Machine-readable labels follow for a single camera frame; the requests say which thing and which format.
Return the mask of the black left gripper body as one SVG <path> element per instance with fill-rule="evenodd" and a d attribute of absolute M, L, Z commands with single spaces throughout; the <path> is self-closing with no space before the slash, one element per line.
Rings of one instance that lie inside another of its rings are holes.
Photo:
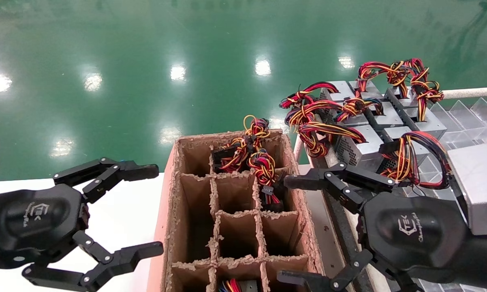
<path fill-rule="evenodd" d="M 0 269 L 60 261 L 89 217 L 82 194 L 68 185 L 0 193 Z"/>

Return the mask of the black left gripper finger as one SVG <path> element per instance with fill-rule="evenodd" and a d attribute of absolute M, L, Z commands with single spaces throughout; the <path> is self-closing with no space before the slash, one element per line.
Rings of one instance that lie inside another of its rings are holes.
<path fill-rule="evenodd" d="M 70 187 L 90 181 L 83 189 L 88 203 L 95 203 L 121 181 L 138 181 L 158 177 L 158 165 L 137 165 L 134 161 L 115 161 L 106 157 L 77 165 L 54 174 L 56 185 Z"/>
<path fill-rule="evenodd" d="M 133 273 L 141 260 L 160 256 L 164 252 L 162 242 L 155 241 L 109 253 L 84 231 L 75 233 L 73 242 L 96 260 L 97 264 L 92 270 L 78 273 L 31 264 L 23 270 L 23 277 L 34 286 L 75 292 L 97 292 L 113 277 Z"/>

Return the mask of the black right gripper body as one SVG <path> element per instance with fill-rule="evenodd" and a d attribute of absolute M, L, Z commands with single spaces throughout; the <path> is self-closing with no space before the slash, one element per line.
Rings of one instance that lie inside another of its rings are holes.
<path fill-rule="evenodd" d="M 377 194 L 363 205 L 365 247 L 381 270 L 446 283 L 468 226 L 454 201 Z"/>

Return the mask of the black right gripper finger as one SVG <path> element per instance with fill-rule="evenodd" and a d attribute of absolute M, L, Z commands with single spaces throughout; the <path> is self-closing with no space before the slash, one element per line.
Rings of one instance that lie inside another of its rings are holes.
<path fill-rule="evenodd" d="M 423 248 L 363 248 L 336 276 L 302 271 L 280 270 L 277 280 L 303 285 L 312 292 L 339 292 L 352 283 L 371 264 L 385 278 L 397 281 L 403 292 L 423 291 L 412 277 L 424 278 Z"/>
<path fill-rule="evenodd" d="M 330 168 L 312 168 L 304 175 L 289 175 L 284 178 L 288 189 L 325 191 L 353 214 L 358 214 L 367 199 L 349 186 L 380 193 L 391 192 L 395 182 L 385 176 L 357 166 L 339 162 Z"/>

